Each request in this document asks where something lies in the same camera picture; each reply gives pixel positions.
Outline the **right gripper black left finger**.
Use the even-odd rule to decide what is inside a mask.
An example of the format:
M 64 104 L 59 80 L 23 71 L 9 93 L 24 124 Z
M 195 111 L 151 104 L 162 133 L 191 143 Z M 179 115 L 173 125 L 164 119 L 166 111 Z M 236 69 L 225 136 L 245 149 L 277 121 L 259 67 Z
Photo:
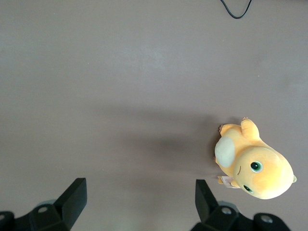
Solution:
M 44 203 L 14 221 L 15 231 L 69 231 L 87 204 L 87 182 L 77 178 L 52 204 Z

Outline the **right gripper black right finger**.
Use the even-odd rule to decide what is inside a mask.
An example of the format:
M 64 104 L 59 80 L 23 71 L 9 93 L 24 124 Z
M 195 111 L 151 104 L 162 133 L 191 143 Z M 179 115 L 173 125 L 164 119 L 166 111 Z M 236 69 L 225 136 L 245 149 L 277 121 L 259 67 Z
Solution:
M 195 207 L 200 218 L 192 231 L 253 231 L 253 221 L 236 205 L 217 201 L 205 180 L 195 182 Z

